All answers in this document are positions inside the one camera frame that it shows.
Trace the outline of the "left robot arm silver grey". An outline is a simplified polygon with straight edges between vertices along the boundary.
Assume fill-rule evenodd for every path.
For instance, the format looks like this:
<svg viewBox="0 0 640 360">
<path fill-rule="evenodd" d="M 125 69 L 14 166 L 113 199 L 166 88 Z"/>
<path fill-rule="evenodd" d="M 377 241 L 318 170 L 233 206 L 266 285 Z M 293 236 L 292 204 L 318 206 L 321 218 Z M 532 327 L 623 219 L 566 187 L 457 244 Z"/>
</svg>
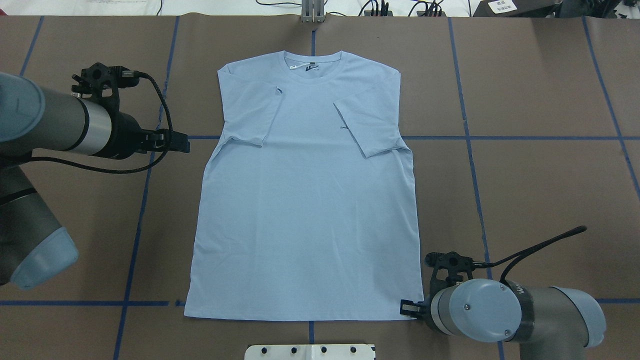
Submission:
<svg viewBox="0 0 640 360">
<path fill-rule="evenodd" d="M 54 166 L 94 174 L 150 171 L 190 140 L 173 124 L 162 87 L 142 70 L 94 63 L 72 76 L 69 92 L 1 73 L 1 285 L 32 290 L 71 268 L 80 252 L 51 209 L 45 181 Z M 144 128 L 121 110 L 121 91 L 150 83 L 165 126 Z"/>
</svg>

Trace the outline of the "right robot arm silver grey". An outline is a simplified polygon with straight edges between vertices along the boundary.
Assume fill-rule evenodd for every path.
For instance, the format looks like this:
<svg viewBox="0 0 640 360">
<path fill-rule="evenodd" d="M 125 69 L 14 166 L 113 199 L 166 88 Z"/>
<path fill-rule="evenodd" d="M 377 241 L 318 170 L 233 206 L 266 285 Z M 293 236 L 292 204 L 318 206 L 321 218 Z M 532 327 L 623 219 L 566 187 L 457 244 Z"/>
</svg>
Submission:
<svg viewBox="0 0 640 360">
<path fill-rule="evenodd" d="M 522 360 L 584 360 L 604 341 L 605 314 L 587 292 L 474 278 L 486 264 L 455 251 L 428 253 L 425 264 L 432 269 L 429 295 L 400 301 L 399 312 L 437 333 L 516 343 Z"/>
</svg>

